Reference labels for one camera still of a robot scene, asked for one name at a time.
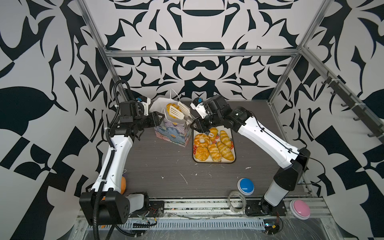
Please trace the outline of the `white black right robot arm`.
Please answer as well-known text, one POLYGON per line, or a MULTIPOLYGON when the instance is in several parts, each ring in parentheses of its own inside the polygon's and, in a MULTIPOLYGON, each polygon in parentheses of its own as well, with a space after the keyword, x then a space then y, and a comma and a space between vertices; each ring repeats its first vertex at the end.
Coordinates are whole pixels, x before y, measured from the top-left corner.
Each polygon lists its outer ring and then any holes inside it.
POLYGON ((261 206, 277 207, 295 189, 311 155, 306 148, 298 149, 283 141, 262 125, 254 113, 243 107, 232 109, 221 95, 206 101, 196 98, 190 107, 181 102, 177 105, 184 118, 191 119, 195 131, 207 134, 213 127, 224 126, 251 140, 275 160, 280 169, 264 194, 261 206))

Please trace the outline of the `floral white paper bag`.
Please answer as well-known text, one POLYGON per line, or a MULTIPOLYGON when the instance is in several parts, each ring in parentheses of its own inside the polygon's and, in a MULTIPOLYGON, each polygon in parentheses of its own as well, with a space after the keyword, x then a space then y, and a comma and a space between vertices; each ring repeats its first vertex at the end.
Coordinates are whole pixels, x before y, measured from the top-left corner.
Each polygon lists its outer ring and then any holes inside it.
POLYGON ((171 89, 170 96, 157 98, 152 103, 149 111, 159 112, 165 115, 161 124, 154 127, 155 134, 158 138, 182 147, 186 147, 192 133, 189 123, 184 119, 180 120, 172 118, 167 111, 168 104, 175 104, 178 106, 179 101, 179 95, 176 91, 171 89))

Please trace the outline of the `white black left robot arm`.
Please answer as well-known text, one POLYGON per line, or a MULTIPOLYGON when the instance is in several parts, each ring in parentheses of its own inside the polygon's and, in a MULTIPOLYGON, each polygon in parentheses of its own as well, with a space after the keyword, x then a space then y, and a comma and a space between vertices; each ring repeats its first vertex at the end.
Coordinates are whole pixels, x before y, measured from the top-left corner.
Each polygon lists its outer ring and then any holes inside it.
POLYGON ((123 170, 134 141, 140 139, 139 133, 160 126, 169 115, 165 109, 149 112, 149 104, 141 101, 122 102, 116 107, 115 116, 106 128, 109 147, 105 162, 91 190, 80 196, 84 215, 96 229, 102 225, 125 224, 131 214, 148 211, 147 193, 123 195, 123 170))

